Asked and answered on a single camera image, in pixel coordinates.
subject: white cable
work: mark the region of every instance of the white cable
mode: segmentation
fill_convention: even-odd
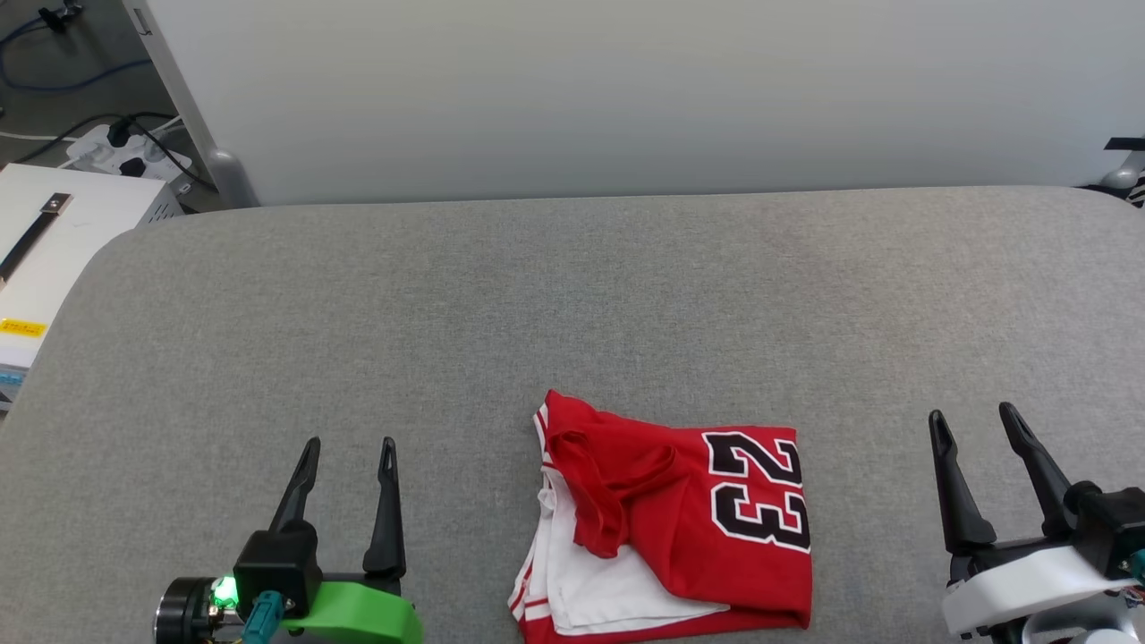
[[[56,140],[55,136],[39,136],[39,135],[34,135],[34,134],[13,134],[11,132],[0,132],[0,136],[7,136],[8,139],[19,139],[21,141],[55,141]],[[61,139],[61,141],[76,142],[76,141],[79,141],[79,139],[76,139],[74,136],[65,136],[65,138]]]
[[[164,129],[167,129],[168,127],[175,125],[176,123],[179,123],[181,120],[183,120],[183,117],[176,116],[175,118],[173,118],[173,119],[168,120],[167,123],[160,125],[159,127],[156,127],[155,129],[152,129],[151,131],[151,135],[155,136],[156,134],[163,132]]]
[[[166,136],[167,134],[171,134],[173,132],[179,132],[180,129],[187,129],[187,126],[180,123],[179,125],[172,125],[167,129],[164,129],[163,132],[152,133],[151,135],[158,138],[161,141],[163,136]]]

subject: folded clothing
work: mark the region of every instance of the folded clothing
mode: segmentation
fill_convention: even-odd
[[[807,627],[795,430],[672,430],[556,392],[534,423],[542,512],[510,597],[528,643]]]

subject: blue cable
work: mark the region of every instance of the blue cable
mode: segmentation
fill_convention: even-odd
[[[42,18],[37,17],[37,18],[33,18],[31,21],[27,21],[26,23],[17,26],[15,30],[13,30],[13,32],[9,33],[8,36],[6,36],[3,38],[3,40],[0,40],[0,80],[2,80],[5,85],[7,85],[8,87],[11,87],[13,89],[23,89],[24,92],[73,92],[76,89],[81,89],[84,87],[87,87],[88,85],[92,85],[93,83],[97,83],[100,80],[103,80],[104,78],[108,78],[109,76],[111,76],[113,73],[118,73],[120,71],[124,71],[125,69],[131,69],[131,68],[136,68],[136,66],[140,66],[140,65],[149,65],[149,64],[151,64],[151,61],[148,60],[148,58],[142,60],[142,61],[132,61],[129,63],[124,63],[121,65],[111,68],[111,69],[109,69],[109,70],[106,70],[106,71],[104,71],[102,73],[97,73],[96,76],[93,76],[92,78],[89,78],[87,80],[84,80],[84,81],[80,81],[80,83],[73,83],[72,85],[61,85],[61,86],[56,86],[56,87],[40,86],[40,85],[22,85],[19,83],[13,83],[13,80],[10,78],[8,78],[8,71],[5,70],[5,68],[3,68],[3,48],[7,47],[9,42],[11,42],[13,40],[19,38],[21,36],[24,36],[25,33],[29,33],[31,31],[35,31],[34,29],[27,29],[27,28],[30,28],[30,26],[32,26],[32,25],[41,22],[41,19]]]

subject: yellow label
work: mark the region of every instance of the yellow label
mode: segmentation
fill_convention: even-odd
[[[0,320],[0,333],[16,333],[17,336],[27,336],[30,338],[38,338],[44,335],[44,331],[48,330],[47,324],[40,324],[38,322],[27,322],[25,320],[9,320],[5,317]]]

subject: black cable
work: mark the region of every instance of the black cable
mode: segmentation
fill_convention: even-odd
[[[26,162],[29,162],[31,159],[34,159],[35,157],[38,157],[38,156],[42,155],[44,152],[50,150],[52,147],[55,146],[56,143],[60,143],[61,141],[63,141],[64,138],[66,138],[69,134],[71,134],[72,132],[76,132],[77,129],[79,129],[80,127],[84,127],[85,125],[92,123],[93,120],[98,120],[101,118],[114,118],[114,119],[118,119],[119,121],[126,121],[127,124],[135,126],[136,129],[139,129],[141,133],[143,133],[144,136],[147,136],[148,139],[150,139],[151,142],[155,143],[156,147],[158,147],[159,150],[164,155],[166,155],[166,157],[168,159],[171,159],[171,163],[175,164],[175,167],[177,167],[183,174],[185,174],[188,178],[190,178],[191,181],[195,181],[196,183],[203,186],[204,188],[206,188],[207,190],[211,190],[212,193],[218,193],[219,191],[219,188],[214,183],[207,181],[206,179],[202,179],[202,178],[196,176],[195,174],[192,174],[191,171],[187,168],[187,166],[184,166],[183,164],[181,164],[179,162],[179,159],[176,159],[174,157],[174,155],[171,154],[171,150],[168,150],[166,146],[164,146],[163,143],[160,143],[159,140],[156,139],[155,135],[151,134],[150,129],[148,129],[148,128],[143,127],[142,125],[140,125],[139,120],[136,120],[136,119],[141,118],[141,117],[164,118],[164,119],[167,119],[167,120],[171,120],[171,119],[175,118],[172,115],[165,115],[165,113],[159,113],[159,112],[134,112],[134,113],[129,113],[127,116],[112,115],[112,113],[90,116],[90,117],[87,117],[84,120],[77,123],[76,125],[69,127],[64,133],[60,134],[58,136],[56,136],[52,141],[48,141],[44,146],[40,146],[39,148],[37,148],[37,149],[32,150],[31,152],[29,152],[29,154],[19,157],[18,159],[16,159],[13,163],[26,163]]]
[[[171,163],[175,164],[175,167],[177,167],[180,171],[182,171],[183,174],[185,174],[187,176],[189,176],[191,179],[191,181],[195,181],[196,183],[198,183],[199,186],[203,186],[204,188],[206,188],[207,190],[211,190],[212,193],[218,193],[219,191],[219,187],[218,186],[215,186],[214,183],[207,181],[206,179],[202,179],[199,176],[196,176],[195,174],[191,173],[190,170],[187,168],[187,166],[184,166],[183,164],[179,163],[179,159],[176,159],[175,156],[171,154],[171,150],[168,150],[166,146],[164,146],[163,143],[160,143],[159,140],[156,139],[153,134],[151,134],[150,129],[143,127],[142,125],[139,124],[137,120],[135,120],[135,115],[128,115],[128,116],[126,116],[124,118],[126,118],[127,120],[129,120],[131,124],[134,125],[144,136],[147,136],[148,139],[150,139],[151,142],[155,143],[156,147],[158,147],[163,151],[163,154],[167,156],[168,159],[171,159]]]
[[[93,120],[100,120],[101,118],[123,118],[123,117],[119,116],[119,115],[95,115],[95,116],[89,116],[89,117],[85,118],[84,120],[77,123],[76,125],[69,127],[66,131],[64,131],[62,134],[60,134],[58,136],[56,136],[52,141],[48,141],[47,143],[40,146],[39,148],[32,150],[31,152],[29,152],[26,155],[19,157],[18,159],[14,160],[13,163],[27,163],[27,162],[34,159],[35,157],[38,157],[38,156],[42,155],[44,152],[50,150],[56,143],[63,141],[72,132],[76,132],[77,129],[79,129],[80,127],[84,127],[85,125],[92,123]]]
[[[171,120],[171,119],[175,118],[173,115],[164,115],[164,113],[159,113],[159,112],[135,112],[132,116],[150,116],[150,117],[156,117],[156,118],[165,118],[167,120]],[[48,150],[50,150],[53,148],[53,146],[55,146],[56,143],[60,143],[61,141],[63,141],[72,132],[76,132],[77,129],[79,129],[80,127],[84,127],[85,125],[92,123],[93,120],[100,120],[101,118],[117,118],[117,119],[123,119],[124,117],[120,116],[120,115],[110,115],[110,113],[109,115],[95,115],[95,116],[92,116],[92,117],[87,117],[84,120],[81,120],[81,121],[77,123],[76,125],[71,126],[63,134],[60,134],[58,136],[56,136],[52,141],[48,141],[47,143],[40,146],[39,148],[32,150],[31,152],[29,152],[29,154],[19,157],[18,159],[16,159],[16,160],[14,160],[11,163],[27,163],[27,162],[34,159],[35,157],[42,155],[44,152],[47,152]]]
[[[48,29],[48,25],[44,24],[44,25],[40,25],[40,26],[33,26],[32,29],[25,29],[25,30],[21,31],[19,33],[17,33],[16,37],[13,38],[11,40],[15,40],[16,38],[19,38],[21,36],[27,36],[29,33],[32,33],[33,31],[40,31],[41,29]]]

